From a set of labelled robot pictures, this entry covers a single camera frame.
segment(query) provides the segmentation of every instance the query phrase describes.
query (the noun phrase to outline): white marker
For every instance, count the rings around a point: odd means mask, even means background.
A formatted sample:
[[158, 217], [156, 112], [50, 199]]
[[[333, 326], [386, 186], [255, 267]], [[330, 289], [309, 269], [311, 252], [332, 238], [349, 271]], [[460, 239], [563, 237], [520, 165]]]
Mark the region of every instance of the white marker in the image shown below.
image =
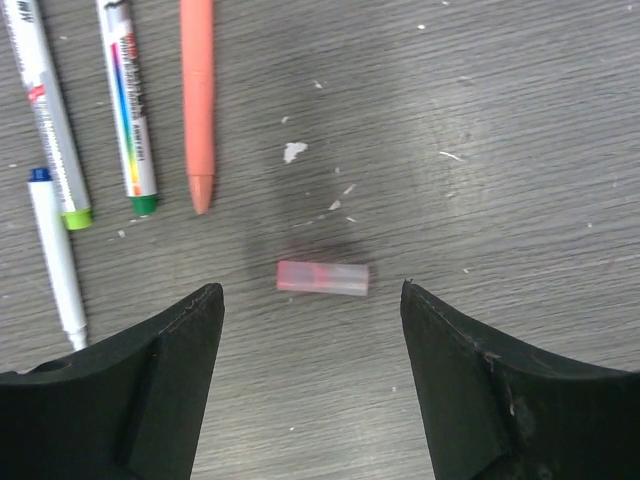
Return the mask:
[[67, 333], [74, 350], [82, 350], [87, 346], [87, 322], [71, 243], [60, 217], [60, 207], [48, 169], [31, 170], [29, 194], [62, 329]]
[[123, 0], [97, 0], [97, 7], [125, 189], [133, 210], [149, 215], [156, 210], [158, 190], [129, 6]]
[[22, 83], [70, 230], [91, 225], [91, 206], [67, 112], [60, 95], [42, 18], [35, 0], [3, 0], [5, 23]]

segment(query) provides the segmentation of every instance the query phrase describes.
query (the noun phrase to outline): crayon tip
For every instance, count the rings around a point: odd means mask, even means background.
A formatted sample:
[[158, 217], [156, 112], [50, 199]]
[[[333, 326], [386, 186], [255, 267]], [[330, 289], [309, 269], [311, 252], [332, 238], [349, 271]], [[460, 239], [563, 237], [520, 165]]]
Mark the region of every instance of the crayon tip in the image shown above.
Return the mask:
[[213, 191], [213, 175], [189, 175], [189, 189], [193, 208], [198, 215], [209, 210]]

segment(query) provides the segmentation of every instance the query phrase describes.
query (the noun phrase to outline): orange pen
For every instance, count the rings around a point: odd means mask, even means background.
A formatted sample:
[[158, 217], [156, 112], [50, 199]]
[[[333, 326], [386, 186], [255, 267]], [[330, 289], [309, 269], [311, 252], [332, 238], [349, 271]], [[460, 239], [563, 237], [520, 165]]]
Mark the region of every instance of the orange pen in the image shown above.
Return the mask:
[[215, 173], [213, 0], [180, 0], [187, 175], [193, 207], [209, 209]]

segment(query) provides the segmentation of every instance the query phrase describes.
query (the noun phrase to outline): blue marker cap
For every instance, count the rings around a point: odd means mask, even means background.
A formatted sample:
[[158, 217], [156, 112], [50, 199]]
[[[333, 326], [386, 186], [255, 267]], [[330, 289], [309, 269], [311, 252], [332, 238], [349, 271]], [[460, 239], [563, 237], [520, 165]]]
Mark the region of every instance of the blue marker cap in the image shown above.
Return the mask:
[[33, 168], [31, 169], [30, 182], [50, 182], [51, 175], [48, 168]]

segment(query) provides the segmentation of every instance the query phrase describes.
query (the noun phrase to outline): marker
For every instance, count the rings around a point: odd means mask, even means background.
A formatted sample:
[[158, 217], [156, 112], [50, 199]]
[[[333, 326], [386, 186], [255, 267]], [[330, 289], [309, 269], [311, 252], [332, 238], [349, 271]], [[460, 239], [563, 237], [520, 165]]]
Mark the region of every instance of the marker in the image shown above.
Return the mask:
[[209, 209], [215, 173], [213, 0], [180, 0], [187, 175], [193, 207]]
[[65, 224], [69, 230], [86, 228], [92, 223], [91, 205], [38, 4], [35, 0], [3, 0], [3, 7]]
[[60, 218], [60, 207], [49, 170], [31, 170], [28, 185], [60, 323], [74, 350], [82, 350], [87, 346], [87, 322], [69, 234]]
[[129, 5], [97, 0], [97, 6], [125, 189], [134, 212], [149, 215], [156, 210], [158, 190]]

